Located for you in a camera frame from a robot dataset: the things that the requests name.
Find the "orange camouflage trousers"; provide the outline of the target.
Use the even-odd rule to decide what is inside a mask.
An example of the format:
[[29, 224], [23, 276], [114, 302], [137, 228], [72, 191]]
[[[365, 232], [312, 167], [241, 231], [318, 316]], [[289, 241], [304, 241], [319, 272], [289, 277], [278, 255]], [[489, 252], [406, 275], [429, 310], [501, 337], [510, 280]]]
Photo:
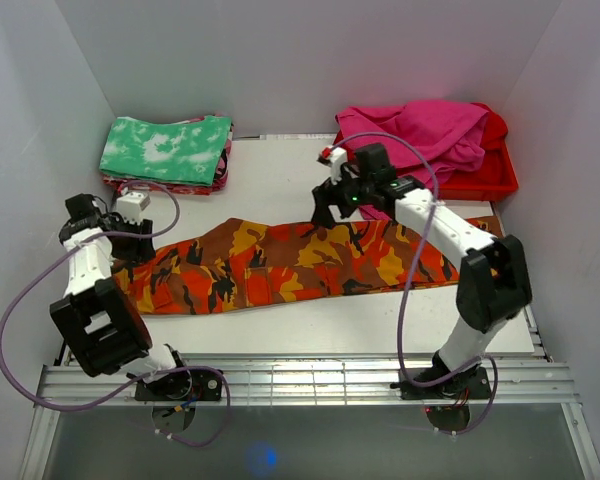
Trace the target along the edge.
[[268, 226], [231, 218], [161, 247], [154, 259], [118, 261], [112, 273], [142, 314], [203, 315], [403, 289], [419, 236], [390, 220]]

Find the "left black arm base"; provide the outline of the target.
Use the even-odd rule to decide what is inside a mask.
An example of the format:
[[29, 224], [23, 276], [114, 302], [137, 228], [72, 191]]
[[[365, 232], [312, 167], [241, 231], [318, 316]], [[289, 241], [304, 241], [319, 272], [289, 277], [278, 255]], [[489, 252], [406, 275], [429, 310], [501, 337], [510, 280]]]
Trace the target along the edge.
[[221, 399], [222, 381], [208, 370], [192, 369], [171, 373], [152, 382], [136, 384], [137, 401], [218, 401]]

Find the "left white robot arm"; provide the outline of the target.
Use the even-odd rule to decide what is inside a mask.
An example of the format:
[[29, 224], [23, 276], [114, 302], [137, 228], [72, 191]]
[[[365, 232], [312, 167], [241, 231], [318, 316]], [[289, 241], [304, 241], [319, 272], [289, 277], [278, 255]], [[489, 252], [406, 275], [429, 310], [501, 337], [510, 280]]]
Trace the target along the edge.
[[158, 397], [185, 398], [193, 380], [172, 347], [155, 344], [136, 307], [116, 284], [115, 260], [143, 263], [155, 257], [144, 217], [145, 192], [124, 190], [112, 211], [91, 194], [65, 201], [69, 219], [59, 233], [72, 252], [63, 297], [49, 307], [51, 318], [83, 371], [90, 377], [124, 372]]

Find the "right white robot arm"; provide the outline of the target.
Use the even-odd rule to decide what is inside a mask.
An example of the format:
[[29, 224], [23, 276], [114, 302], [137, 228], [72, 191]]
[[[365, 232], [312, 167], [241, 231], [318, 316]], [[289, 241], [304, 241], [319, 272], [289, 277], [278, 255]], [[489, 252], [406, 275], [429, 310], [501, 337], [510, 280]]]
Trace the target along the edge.
[[512, 234], [498, 238], [471, 225], [438, 200], [436, 186], [398, 176], [382, 144], [358, 149], [355, 159], [350, 163], [346, 150], [336, 145], [319, 154], [330, 176], [312, 191], [311, 220], [332, 227], [333, 208], [347, 218], [361, 206], [372, 206], [420, 236], [416, 258], [432, 245], [456, 269], [458, 319], [452, 332], [429, 368], [417, 376], [402, 369], [398, 384], [454, 397], [467, 386], [496, 334], [531, 303], [523, 245]]

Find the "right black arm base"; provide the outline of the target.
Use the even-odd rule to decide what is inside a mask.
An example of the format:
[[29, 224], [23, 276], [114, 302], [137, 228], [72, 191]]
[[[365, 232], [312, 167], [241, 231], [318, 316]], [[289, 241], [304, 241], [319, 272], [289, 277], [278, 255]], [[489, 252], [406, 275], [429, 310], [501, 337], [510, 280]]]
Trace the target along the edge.
[[402, 400], [487, 400], [492, 393], [487, 371], [483, 367], [472, 367], [444, 383], [430, 387], [416, 386], [399, 373], [398, 381], [392, 382], [389, 388], [398, 390]]

